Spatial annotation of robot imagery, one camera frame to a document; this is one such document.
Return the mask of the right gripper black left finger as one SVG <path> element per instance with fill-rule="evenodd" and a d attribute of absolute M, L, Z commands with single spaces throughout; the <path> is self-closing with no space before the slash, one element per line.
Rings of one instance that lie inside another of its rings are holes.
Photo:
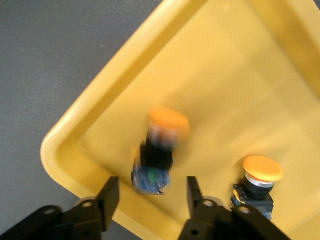
<path fill-rule="evenodd" d="M 68 240 L 101 240 L 120 202 L 120 179 L 112 176 L 95 197 L 81 199 L 63 216 L 70 223 Z"/>

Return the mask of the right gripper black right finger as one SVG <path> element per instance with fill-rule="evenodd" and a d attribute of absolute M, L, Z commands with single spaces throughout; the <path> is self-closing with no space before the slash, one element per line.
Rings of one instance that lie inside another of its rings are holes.
<path fill-rule="evenodd" d="M 221 240 L 219 220 L 223 206 L 212 199 L 204 198 L 195 176 L 187 177 L 187 203 L 190 218 L 180 233 L 180 240 Z"/>

